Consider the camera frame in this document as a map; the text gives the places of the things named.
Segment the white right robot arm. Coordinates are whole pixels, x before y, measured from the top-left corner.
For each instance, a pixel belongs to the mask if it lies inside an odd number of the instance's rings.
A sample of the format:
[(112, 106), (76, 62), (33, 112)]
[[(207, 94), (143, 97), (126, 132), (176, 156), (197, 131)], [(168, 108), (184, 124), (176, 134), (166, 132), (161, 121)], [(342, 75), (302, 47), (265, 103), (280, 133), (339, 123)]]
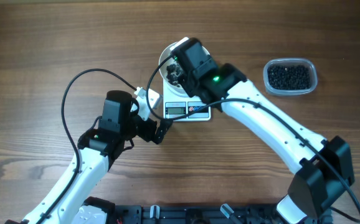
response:
[(320, 218), (344, 192), (350, 192), (354, 171), (349, 144), (339, 136), (326, 140), (304, 128), (260, 94), (229, 63), (218, 65), (196, 38), (171, 47), (183, 73), (179, 84), (189, 96), (236, 119), (272, 148), (294, 178), (277, 212), (288, 223)]

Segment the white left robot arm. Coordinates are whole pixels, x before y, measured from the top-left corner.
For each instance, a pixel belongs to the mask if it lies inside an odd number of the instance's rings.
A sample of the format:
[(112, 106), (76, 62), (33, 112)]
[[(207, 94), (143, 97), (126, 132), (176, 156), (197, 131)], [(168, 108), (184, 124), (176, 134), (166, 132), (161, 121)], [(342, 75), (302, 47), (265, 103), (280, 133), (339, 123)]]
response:
[(136, 136), (146, 142), (162, 142), (171, 122), (157, 123), (149, 117), (160, 100), (159, 93), (143, 88), (137, 88), (133, 95), (120, 90), (109, 91), (102, 115), (72, 143), (75, 154), (68, 168), (21, 222), (80, 223), (99, 219), (106, 223), (107, 210), (84, 202), (120, 154), (133, 148), (132, 144), (126, 146), (126, 142), (132, 142)]

